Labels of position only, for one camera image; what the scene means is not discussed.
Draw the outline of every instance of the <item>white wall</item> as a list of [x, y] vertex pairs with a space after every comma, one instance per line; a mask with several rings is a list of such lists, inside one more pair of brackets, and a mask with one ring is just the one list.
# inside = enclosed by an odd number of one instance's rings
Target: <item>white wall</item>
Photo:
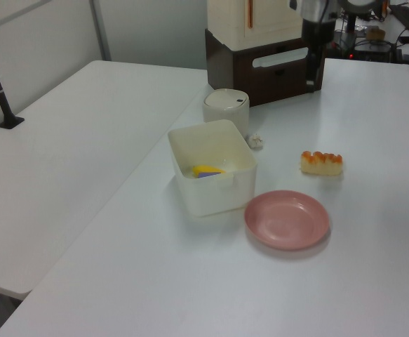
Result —
[[89, 0], [51, 0], [0, 26], [0, 80], [15, 114], [100, 59]]
[[206, 0], [95, 0], [113, 61], [206, 68]]

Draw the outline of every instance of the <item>bread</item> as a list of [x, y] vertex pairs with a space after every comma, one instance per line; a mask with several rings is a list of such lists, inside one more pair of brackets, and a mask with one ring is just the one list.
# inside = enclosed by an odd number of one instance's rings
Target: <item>bread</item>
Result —
[[343, 171], [343, 158], [332, 153], [304, 151], [301, 154], [301, 171], [321, 176], [338, 176]]

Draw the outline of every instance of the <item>white cabinet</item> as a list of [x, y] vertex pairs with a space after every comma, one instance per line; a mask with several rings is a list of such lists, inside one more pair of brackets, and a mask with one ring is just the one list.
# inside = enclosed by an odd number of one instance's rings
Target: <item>white cabinet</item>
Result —
[[233, 51], [297, 39], [302, 19], [288, 0], [208, 0], [208, 29]]

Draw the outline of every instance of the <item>pink plate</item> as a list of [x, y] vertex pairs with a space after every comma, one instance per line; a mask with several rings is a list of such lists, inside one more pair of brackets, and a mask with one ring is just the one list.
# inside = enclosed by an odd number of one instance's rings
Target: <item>pink plate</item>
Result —
[[246, 207], [245, 221], [261, 242], [283, 250], [307, 248], [329, 229], [323, 205], [294, 191], [271, 191], [255, 197]]

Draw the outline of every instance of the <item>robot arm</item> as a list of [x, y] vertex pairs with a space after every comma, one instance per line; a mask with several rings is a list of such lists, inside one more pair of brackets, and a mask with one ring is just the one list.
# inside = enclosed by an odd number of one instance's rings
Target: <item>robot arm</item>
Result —
[[313, 92], [319, 77], [320, 64], [325, 45], [333, 40], [335, 22], [341, 8], [354, 15], [369, 13], [383, 0], [290, 0], [290, 7], [297, 11], [302, 20], [302, 40], [309, 45], [307, 55], [307, 90]]

